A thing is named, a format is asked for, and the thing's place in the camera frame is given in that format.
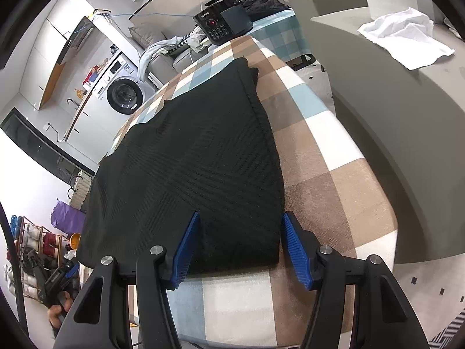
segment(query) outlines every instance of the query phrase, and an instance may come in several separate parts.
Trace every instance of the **faucet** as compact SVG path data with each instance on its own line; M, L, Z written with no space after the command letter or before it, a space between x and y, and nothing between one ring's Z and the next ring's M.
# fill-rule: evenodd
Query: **faucet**
M76 107L74 108L75 110L78 110L79 109L79 103L77 103L76 101L74 101L73 99L69 98L66 100L66 103L69 105L69 101L73 102L73 104L76 105Z

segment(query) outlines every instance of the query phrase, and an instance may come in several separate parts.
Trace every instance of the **cable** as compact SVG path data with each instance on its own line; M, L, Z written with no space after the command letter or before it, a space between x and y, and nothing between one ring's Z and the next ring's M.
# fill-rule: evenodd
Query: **cable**
M168 14L168 13L147 13L147 14L134 14L134 13L125 13L125 14L108 14L110 17L121 17L121 16L152 16L153 14L160 14L161 16L171 16L171 17L193 17L189 14Z
M59 134L58 134L58 131L56 131L50 123L48 124L48 126L51 127L52 130L55 131L55 132L57 133L57 143L60 143L60 142L64 142L64 141L65 141L65 137L64 137L64 136L63 136L63 139L62 139L62 140L58 140L58 137L59 137L59 136L58 136L58 135L59 135Z
M90 20L90 23L89 23L89 24L84 25L84 26L81 27L79 30L76 30L76 31L73 31L73 32L71 32L71 31L66 31L65 34L66 34L66 33L76 34L76 33L80 32L80 31L83 31L83 30L87 29L88 27L94 25L93 22L94 22L94 18L95 18L95 17L97 17L97 16L103 16L103 15L104 15L104 14L102 14L102 13L97 13L97 14L95 14L95 15L92 17L92 19Z

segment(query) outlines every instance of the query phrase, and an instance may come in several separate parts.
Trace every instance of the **black knit sweater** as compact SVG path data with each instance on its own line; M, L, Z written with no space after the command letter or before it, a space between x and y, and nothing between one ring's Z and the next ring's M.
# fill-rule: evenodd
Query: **black knit sweater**
M236 59L129 130L92 183L80 262L111 254L135 270L192 211L201 239L191 272L278 262L284 186L256 78Z

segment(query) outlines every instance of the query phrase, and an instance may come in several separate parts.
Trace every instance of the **blue cable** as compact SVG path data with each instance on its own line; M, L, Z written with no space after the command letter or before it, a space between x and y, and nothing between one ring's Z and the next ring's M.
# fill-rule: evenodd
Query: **blue cable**
M170 17L194 17L194 16L191 16L189 14L168 14L168 13L158 13L158 12L147 13L147 14L134 14L134 13L104 14L104 13L97 13L92 17L92 20L91 20L90 24L82 27L79 30L76 30L76 31L73 31L73 32L69 32L69 31L67 31L67 32L69 32L70 34L75 34L75 33L78 33L80 31L83 31L83 30L87 29L92 24L92 22L94 21L94 18L97 17L97 16L108 16L108 17L139 16L139 17L148 17L148 16L152 16L152 15L155 15L155 14L158 14L158 15L161 15L161 16L170 16Z

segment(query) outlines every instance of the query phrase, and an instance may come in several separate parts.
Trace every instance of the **human hand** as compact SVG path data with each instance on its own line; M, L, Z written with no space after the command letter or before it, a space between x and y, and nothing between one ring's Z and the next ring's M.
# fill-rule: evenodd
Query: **human hand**
M73 304L73 299L71 299L71 296L67 291L64 291L65 295L65 302L63 308L65 309L66 312L69 311L71 308L71 305ZM61 306L56 304L52 307L50 307L47 311L48 315L48 320L50 320L50 324L52 324L52 327L59 329L61 327L61 321L58 318L58 316L61 314Z

